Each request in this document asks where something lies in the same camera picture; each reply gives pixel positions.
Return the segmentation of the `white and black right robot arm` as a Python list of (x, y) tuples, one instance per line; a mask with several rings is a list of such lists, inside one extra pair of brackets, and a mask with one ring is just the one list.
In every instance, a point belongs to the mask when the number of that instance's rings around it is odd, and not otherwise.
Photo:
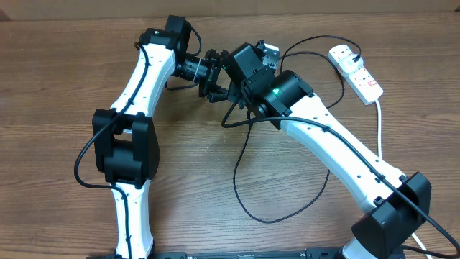
[(364, 216), (340, 258), (391, 258), (429, 213), (431, 184), (421, 173), (406, 176), (375, 155), (348, 131), (298, 74), (275, 75), (277, 48), (245, 43), (222, 61), (231, 79), (234, 105), (269, 121), (307, 147), (345, 185)]

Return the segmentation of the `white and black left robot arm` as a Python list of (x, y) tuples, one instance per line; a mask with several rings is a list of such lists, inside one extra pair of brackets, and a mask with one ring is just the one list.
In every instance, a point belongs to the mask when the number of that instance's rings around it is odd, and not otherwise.
[(173, 15), (164, 29), (146, 29), (135, 44), (139, 59), (125, 89), (109, 109), (93, 115), (96, 167), (116, 205), (119, 237), (111, 258), (151, 258), (154, 253), (148, 191), (160, 149), (153, 116), (169, 77), (187, 80), (189, 88), (198, 87), (198, 95), (210, 101), (228, 96), (216, 82), (219, 54), (209, 50), (200, 59), (188, 52), (195, 32), (185, 17)]

